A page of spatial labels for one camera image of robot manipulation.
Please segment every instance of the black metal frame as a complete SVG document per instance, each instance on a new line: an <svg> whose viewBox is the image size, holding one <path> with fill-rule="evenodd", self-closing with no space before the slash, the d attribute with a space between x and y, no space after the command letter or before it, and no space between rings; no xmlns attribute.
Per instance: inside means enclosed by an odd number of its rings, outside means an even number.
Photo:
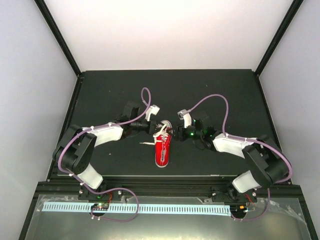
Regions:
<svg viewBox="0 0 320 240"><path fill-rule="evenodd" d="M74 73L78 77L71 101L67 110L67 114L63 123L63 127L61 130L61 134L59 140L61 139L62 135L66 131L66 129L70 125L70 121L76 106L76 102L81 90L83 77L82 73L70 52L67 43L65 42L57 24L55 23L48 7L45 4L44 0L34 0L39 7L44 19L46 20L47 24L49 25L54 37L56 38L57 42L59 43L63 53L65 54L67 60L69 61ZM277 32L275 33L269 47L267 48L258 68L255 71L256 82L259 86L261 91L261 96L263 98L263 102L265 108L268 113L268 118L271 123L272 118L270 115L270 111L265 99L265 95L263 93L259 76L262 73L263 69L267 65L270 57L272 56L274 50L276 49L278 43L280 42L282 36L284 35L285 31L287 30L289 24L291 23L293 17L297 13L300 5L302 4L303 0L293 0L289 10L287 11L281 25L279 26ZM273 124L272 131L275 136L276 144L280 147L279 140L277 138L276 130ZM176 197L208 197L211 194L212 187L221 184L227 184L230 182L231 178L228 177L221 178L221 177L157 177L154 179L152 177L105 177L108 184L113 187L122 186L124 188L129 188L133 190L138 196L176 196ZM74 180L73 178L67 176L58 176L57 175L57 168L55 164L52 162L47 181L39 182L34 193L33 199L31 201L30 208L28 210L21 234L19 239L23 240L26 237L32 215L34 209L36 207L36 203L38 200L39 195L78 195L79 194L79 183ZM302 190L298 185L290 185L289 184L281 184L275 185L271 187L271 196L273 198L298 198L299 203L301 205L303 215L305 221L307 223L308 230L310 232L311 238L313 240L317 240L318 236L313 225L305 198L303 196ZM264 189L260 189L257 191L257 197L267 197L267 191Z"/></svg>

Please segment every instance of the cable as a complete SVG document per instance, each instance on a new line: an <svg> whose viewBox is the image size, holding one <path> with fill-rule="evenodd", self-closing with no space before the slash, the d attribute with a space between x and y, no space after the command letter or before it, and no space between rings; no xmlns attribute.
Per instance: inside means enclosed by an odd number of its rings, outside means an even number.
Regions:
<svg viewBox="0 0 320 240"><path fill-rule="evenodd" d="M146 101L145 101L145 99L144 99L144 97L143 97L144 91L147 91L147 93L148 93L148 103L147 103L147 104L146 104ZM97 129L100 129L100 128L111 127L111 126L121 126L121 125L125 125L125 124L132 123L132 122L140 119L141 117L143 117L143 116L146 114L147 110L149 109L149 107L150 107L150 105L151 105L151 93L150 93L150 90L149 90L147 87L142 88L142 90L141 90L141 99L142 99L142 102L146 105L146 108L145 108L145 110L143 111L143 113L141 113L141 114L140 114L139 116L137 116L136 118L134 118L134 119L132 119L132 120L129 120L129 121L125 121L125 122L120 122L120 123L113 123L113 124L107 123L107 124L95 126L95 127L93 127L93 129L92 129L92 128L88 128L88 129L86 129L86 130L81 131L81 132L78 133L76 136L74 136L74 137L70 140L70 142L68 142L68 144L65 146L65 148L64 148L64 149L62 150L62 152L61 152L61 155L60 155L60 157L59 157L59 159L58 159L58 168L59 168L59 170L60 170L61 172L63 172L63 173L72 174L75 179L77 179L80 183L82 183L82 181L80 180L80 178L78 178L75 174L73 174L73 172L68 171L68 170L65 170L65 169L62 168L62 166L61 166L61 161L62 161L62 158L64 157L66 151L69 149L69 147L70 147L80 136L82 136L83 134L85 134L85 133L87 133L87 132L89 132L89 131L91 131L91 130L97 130ZM139 211L139 200L138 200L137 195L136 195L133 191L131 191L130 189L127 189L127 188L124 188L124 187L116 187L116 188L112 188L112 189L109 189L109 190L106 190L106 191L96 192L96 191L92 190L87 184L84 183L83 185L84 185L91 193L96 194L96 195L102 195L102 194L106 194L106 193L109 193L109 192L112 192L112 191L122 190L122 191L127 191L127 192L131 193L131 194L134 196L134 198L136 199L137 208L136 208L136 211L135 211L135 213L134 213L134 215L133 215L132 217L130 217L130 218L128 218L128 219L125 219L125 220L113 219L113 218L108 218L108 217L98 217L99 219L109 220L109 221L118 222L118 223L126 223L126 222L129 222L129 221L131 221L131 220L133 220L134 218L137 217L138 211ZM92 216L93 218L97 218L96 216L93 215L92 212L93 212L93 211L91 211L91 216Z"/></svg>
<svg viewBox="0 0 320 240"><path fill-rule="evenodd" d="M251 143L256 143L256 144L260 144L268 149L270 149L272 152L274 152L275 154L277 154L283 161L284 163L286 164L287 168L288 168L288 176L283 178L283 179L280 179L279 181L277 181L277 183L283 183L283 182L286 182L288 181L289 179L291 179L292 177L292 174L293 174L293 170L292 170L292 167L291 167L291 163L289 162L289 160L281 153L279 152L278 150L276 150L275 148L273 148L272 146L262 142L262 141L258 141L258 140L255 140L255 139L251 139L251 138L246 138L246 137L242 137L242 136L235 136L235 135L230 135L228 133L226 133L226 122L227 122L227 119L228 119L228 114L229 114L229 103L228 103L228 100L225 98L225 96L221 95L221 94L211 94L211 95L208 95L204 98L202 98L196 105L194 105L192 108L190 108L188 111L186 111L185 114L187 113L190 113L191 111L193 111L196 107L198 107L203 101L207 100L208 98L211 98L211 97L219 97L219 98L222 98L225 102L225 106L226 106L226 109L225 109L225 115L224 115L224 120L223 120L223 123L222 123L222 132L223 134L227 137L227 138L231 138L231 139L234 139L234 140L240 140L240 141L247 141L247 142L251 142Z"/></svg>
<svg viewBox="0 0 320 240"><path fill-rule="evenodd" d="M269 209L269 206L270 206L270 189L267 188L267 191L268 191L268 198L267 198L267 201L266 201L266 207L263 211L263 213L261 213L259 216L256 216L256 217L253 217L253 218L250 218L250 219L242 219L242 218L236 218L231 212L231 217L234 219L234 220L239 220L239 221L245 221L245 222L249 222L249 221L254 221L254 220L258 220L260 218L262 218L268 211Z"/></svg>

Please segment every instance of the clear plastic sheet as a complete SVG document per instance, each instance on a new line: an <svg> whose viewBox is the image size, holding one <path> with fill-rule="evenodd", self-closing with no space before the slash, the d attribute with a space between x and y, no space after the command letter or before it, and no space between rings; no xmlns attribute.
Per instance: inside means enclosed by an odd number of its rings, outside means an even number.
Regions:
<svg viewBox="0 0 320 240"><path fill-rule="evenodd" d="M42 212L44 202L83 202L77 196L41 195L35 207L27 240L309 240L307 224L298 199L272 198L265 216L240 222L216 215L140 214L128 223L92 220L88 213ZM144 204L217 204L210 198L139 197ZM121 202L135 203L133 197ZM246 219L258 216L266 199L251 203ZM108 217L125 219L128 214L108 213Z"/></svg>

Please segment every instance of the black tabletop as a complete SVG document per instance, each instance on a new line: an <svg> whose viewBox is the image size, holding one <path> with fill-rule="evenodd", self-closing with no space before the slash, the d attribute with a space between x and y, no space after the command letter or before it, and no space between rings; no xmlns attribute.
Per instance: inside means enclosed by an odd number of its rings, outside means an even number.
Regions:
<svg viewBox="0 0 320 240"><path fill-rule="evenodd" d="M229 102L226 131L244 137L266 134L274 138L271 122L254 73L249 69L105 70L86 71L71 124L102 125L122 113L128 101L141 103L143 87L151 91L151 104L160 107L155 119L181 123L177 112L190 109L209 94L222 94ZM197 110L210 116L221 130L226 106L210 98ZM155 164L155 147L144 132L95 148L91 164L103 176L214 176L238 175L248 170L245 160L227 153L196 148L191 140L172 141L169 164Z"/></svg>

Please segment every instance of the white backdrop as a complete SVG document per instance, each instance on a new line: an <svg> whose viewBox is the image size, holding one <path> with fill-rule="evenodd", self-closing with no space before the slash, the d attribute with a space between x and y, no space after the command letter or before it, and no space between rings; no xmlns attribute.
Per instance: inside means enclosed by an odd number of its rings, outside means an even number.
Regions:
<svg viewBox="0 0 320 240"><path fill-rule="evenodd" d="M81 71L255 70L292 0L46 0Z"/></svg>

